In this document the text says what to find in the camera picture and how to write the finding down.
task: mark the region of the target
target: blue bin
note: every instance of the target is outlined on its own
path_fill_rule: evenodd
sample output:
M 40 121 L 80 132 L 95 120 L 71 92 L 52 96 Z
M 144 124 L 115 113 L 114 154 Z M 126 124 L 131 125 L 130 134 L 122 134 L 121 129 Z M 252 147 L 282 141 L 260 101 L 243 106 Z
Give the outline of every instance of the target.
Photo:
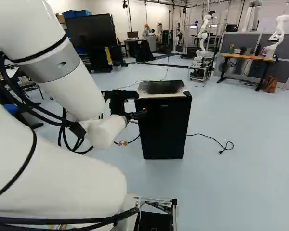
M 89 16 L 89 15 L 92 15 L 91 11 L 86 11 L 86 10 L 75 11 L 75 17 L 83 17 L 83 16 Z
M 83 16 L 92 15 L 92 13 L 91 11 L 86 11 L 86 10 L 82 10 L 82 11 L 70 10 L 70 11 L 62 12 L 62 15 L 64 18 L 75 18 L 75 17 L 83 17 Z
M 65 11 L 65 12 L 62 12 L 62 15 L 64 18 L 74 18 L 75 17 L 75 11 L 74 10 Z

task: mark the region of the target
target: desk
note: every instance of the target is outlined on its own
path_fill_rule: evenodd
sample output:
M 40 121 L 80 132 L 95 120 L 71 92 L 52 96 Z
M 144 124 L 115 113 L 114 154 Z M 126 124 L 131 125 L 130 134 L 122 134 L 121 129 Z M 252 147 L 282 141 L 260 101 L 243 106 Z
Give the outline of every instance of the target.
M 136 58 L 135 48 L 138 45 L 138 43 L 141 41 L 143 41 L 143 39 L 140 39 L 140 38 L 137 38 L 137 39 L 132 38 L 132 39 L 124 40 L 124 43 L 129 47 L 128 52 L 131 57 Z
M 223 82 L 225 79 L 227 79 L 227 77 L 225 77 L 224 75 L 225 75 L 225 70 L 226 70 L 226 67 L 228 65 L 229 59 L 251 59 L 251 60 L 257 60 L 257 61 L 263 61 L 266 63 L 264 73 L 263 73 L 263 75 L 260 79 L 260 82 L 259 82 L 255 91 L 259 91 L 262 88 L 262 84 L 263 84 L 264 78 L 266 77 L 266 74 L 269 70 L 270 64 L 276 62 L 276 59 L 266 58 L 266 57 L 261 56 L 261 55 L 253 56 L 253 55 L 245 55 L 245 54 L 229 54 L 229 53 L 227 53 L 227 54 L 222 54 L 221 56 L 225 57 L 225 61 L 222 65 L 221 78 L 217 81 L 217 83 Z

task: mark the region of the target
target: gray partition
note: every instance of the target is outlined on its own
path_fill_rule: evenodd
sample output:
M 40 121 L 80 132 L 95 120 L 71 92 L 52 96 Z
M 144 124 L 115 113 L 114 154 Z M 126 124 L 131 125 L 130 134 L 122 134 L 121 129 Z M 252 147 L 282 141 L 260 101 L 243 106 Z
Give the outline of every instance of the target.
M 240 32 L 226 32 L 223 36 L 223 40 L 221 43 L 220 53 L 227 53 L 231 44 L 235 44 L 239 49 L 240 47 L 252 47 L 255 48 L 257 43 L 259 42 L 262 46 L 269 46 L 271 43 L 268 41 L 269 37 L 272 34 L 259 34 L 259 33 L 240 33 Z M 285 35 L 283 43 L 281 43 L 277 49 L 275 54 L 279 55 L 279 61 L 275 64 L 272 64 L 269 75 L 278 79 L 281 83 L 286 83 L 289 78 L 289 35 Z M 220 65 L 224 61 L 223 57 L 220 55 L 217 56 L 216 60 L 216 69 L 214 70 L 214 74 L 216 76 L 220 76 Z M 264 62 L 253 61 L 250 67 L 250 71 L 248 73 L 249 77 L 260 78 L 264 71 Z M 227 73 L 226 75 L 231 77 L 240 78 L 239 71 L 241 71 L 239 65 L 236 67 L 238 72 L 235 70 L 232 73 Z
M 250 67 L 248 76 L 254 78 L 261 78 L 264 72 L 265 63 L 262 61 L 253 61 Z M 275 77 L 278 82 L 286 83 L 289 78 L 289 62 L 279 60 L 271 64 L 267 77 Z
M 272 34 L 262 34 L 260 44 L 264 47 L 272 45 L 269 38 Z M 275 54 L 278 54 L 280 59 L 289 59 L 289 35 L 285 35 L 284 41 L 276 48 Z
M 259 35 L 259 33 L 226 32 L 223 36 L 220 53 L 228 53 L 232 44 L 235 44 L 238 49 L 240 47 L 251 47 L 255 49 L 259 40 Z

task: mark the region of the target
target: black cabinet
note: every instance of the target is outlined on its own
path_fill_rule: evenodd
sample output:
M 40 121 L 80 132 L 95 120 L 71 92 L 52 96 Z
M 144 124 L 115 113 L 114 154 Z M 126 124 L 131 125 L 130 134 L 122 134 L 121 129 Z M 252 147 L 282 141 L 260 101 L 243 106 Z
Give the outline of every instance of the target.
M 144 159 L 182 159 L 192 97 L 140 98 L 136 110 L 147 110 L 138 121 Z

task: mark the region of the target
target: light fixture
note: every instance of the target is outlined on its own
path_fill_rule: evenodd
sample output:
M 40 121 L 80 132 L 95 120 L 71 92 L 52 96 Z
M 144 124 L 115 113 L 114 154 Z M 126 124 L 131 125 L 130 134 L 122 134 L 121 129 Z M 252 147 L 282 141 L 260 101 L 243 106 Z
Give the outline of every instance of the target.
M 123 0 L 123 5 L 122 5 L 122 7 L 123 7 L 124 9 L 128 7 L 128 5 L 126 4 L 126 0 Z

